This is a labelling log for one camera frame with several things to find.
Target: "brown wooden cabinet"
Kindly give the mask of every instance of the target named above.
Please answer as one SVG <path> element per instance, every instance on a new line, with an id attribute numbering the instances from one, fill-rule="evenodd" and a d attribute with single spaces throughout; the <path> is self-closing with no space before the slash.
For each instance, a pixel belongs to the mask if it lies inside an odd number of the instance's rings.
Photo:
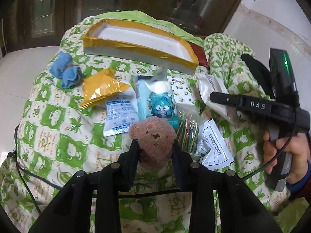
<path id="1" fill-rule="evenodd" d="M 59 45 L 67 29 L 88 16 L 140 10 L 194 35 L 222 32 L 241 0 L 15 0 L 3 19 L 7 52 Z"/>

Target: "green fabric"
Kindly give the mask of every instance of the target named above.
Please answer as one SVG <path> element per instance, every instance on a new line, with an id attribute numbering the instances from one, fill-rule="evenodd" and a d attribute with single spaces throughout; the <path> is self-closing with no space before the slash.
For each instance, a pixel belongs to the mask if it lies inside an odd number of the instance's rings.
<path id="1" fill-rule="evenodd" d="M 120 19 L 131 20 L 131 21 L 135 21 L 139 23 L 147 23 L 147 24 L 155 24 L 158 26 L 165 26 L 170 29 L 172 34 L 179 36 L 183 38 L 184 40 L 197 44 L 198 46 L 202 46 L 203 44 L 203 39 L 201 39 L 200 37 L 194 37 L 190 33 L 180 29 L 179 27 L 177 27 L 175 24 L 171 22 L 164 21 L 164 20 L 155 20 L 154 18 L 138 10 L 112 11 L 112 12 L 100 14 L 97 17 L 120 18 Z"/>
<path id="2" fill-rule="evenodd" d="M 277 216 L 274 217 L 283 233 L 289 233 L 299 222 L 309 203 L 302 197 L 291 201 Z"/>
<path id="3" fill-rule="evenodd" d="M 83 53 L 82 35 L 100 20 L 96 17 L 86 18 L 66 31 L 60 44 L 60 50 L 71 54 L 73 64 L 80 66 L 84 78 L 105 68 L 116 70 L 116 76 L 121 79 L 129 79 L 131 75 L 153 75 L 157 67 L 151 64 Z M 173 32 L 175 27 L 169 27 L 169 30 Z M 230 93 L 265 97 L 262 88 L 257 85 L 241 60 L 242 53 L 253 55 L 248 46 L 218 33 L 204 40 L 203 49 L 210 64 L 210 72 L 224 80 Z M 24 168 L 63 186 L 80 169 L 88 173 L 100 171 L 117 161 L 119 155 L 128 150 L 131 139 L 127 133 L 103 136 L 106 110 L 99 106 L 81 109 L 81 85 L 73 89 L 60 87 L 61 80 L 49 73 L 49 68 L 57 56 L 58 54 L 35 79 L 18 129 L 17 154 L 18 161 Z M 199 66 L 196 73 L 207 74 L 208 71 Z M 204 106 L 198 94 L 194 74 L 185 75 L 169 70 L 168 76 L 182 77 L 183 81 L 187 82 L 185 94 L 192 95 L 189 97 L 189 104 Z M 230 168 L 239 176 L 245 176 L 260 166 L 262 131 L 256 125 L 252 125 L 242 116 L 239 125 L 231 125 L 207 107 L 202 115 L 214 117 L 234 155 L 234 163 L 219 171 L 224 172 Z M 36 178 L 27 175 L 24 175 L 24 178 L 43 210 L 58 191 Z M 246 184 L 271 211 L 276 211 L 289 196 L 286 188 L 283 192 L 269 190 L 264 183 L 262 172 L 247 180 Z M 17 174 L 12 158 L 6 159 L 0 168 L 0 187 L 1 205 L 18 229 L 23 233 L 28 232 L 38 213 Z M 176 183 L 171 162 L 157 172 L 148 172 L 138 165 L 134 185 L 129 193 L 150 193 L 174 187 Z M 176 193 L 120 200 L 122 232 L 186 233 L 190 222 L 191 199 L 191 193 Z M 217 231 L 220 232 L 220 210 L 216 191 L 214 202 Z M 90 232 L 94 232 L 95 205 L 94 199 Z"/>

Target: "yellow package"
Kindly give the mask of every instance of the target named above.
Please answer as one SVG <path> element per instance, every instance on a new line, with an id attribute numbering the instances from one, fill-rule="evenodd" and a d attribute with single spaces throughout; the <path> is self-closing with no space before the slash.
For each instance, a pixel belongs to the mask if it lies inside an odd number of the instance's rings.
<path id="1" fill-rule="evenodd" d="M 84 101 L 81 108 L 86 109 L 118 92 L 124 92 L 130 85 L 114 79 L 115 70 L 104 69 L 83 81 Z"/>

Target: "human hand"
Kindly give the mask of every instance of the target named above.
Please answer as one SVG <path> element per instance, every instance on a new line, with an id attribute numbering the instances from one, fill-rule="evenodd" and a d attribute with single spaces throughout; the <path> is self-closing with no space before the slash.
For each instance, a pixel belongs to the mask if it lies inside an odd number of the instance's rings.
<path id="1" fill-rule="evenodd" d="M 282 146 L 286 143 L 288 137 L 280 138 L 276 141 L 276 144 L 271 144 L 269 142 L 270 134 L 268 131 L 265 131 L 263 135 L 263 163 L 265 164 L 271 158 L 274 157 L 277 150 L 281 149 Z M 295 184 L 300 181 L 307 173 L 308 163 L 310 161 L 310 149 L 309 144 L 305 134 L 298 133 L 297 136 L 294 136 L 288 146 L 284 150 L 285 152 L 291 152 L 293 154 L 292 165 L 290 173 L 287 177 L 287 182 L 289 184 Z M 270 174 L 272 169 L 277 164 L 277 159 L 275 159 L 270 165 L 265 168 L 265 171 Z"/>

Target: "teddy bear head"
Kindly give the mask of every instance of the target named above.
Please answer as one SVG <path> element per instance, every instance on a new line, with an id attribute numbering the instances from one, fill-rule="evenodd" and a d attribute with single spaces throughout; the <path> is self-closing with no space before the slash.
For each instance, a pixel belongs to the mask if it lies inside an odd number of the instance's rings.
<path id="1" fill-rule="evenodd" d="M 161 168 L 171 157 L 176 139 L 174 128 L 163 118 L 149 117 L 130 126 L 129 134 L 141 148 L 141 165 L 149 169 Z"/>

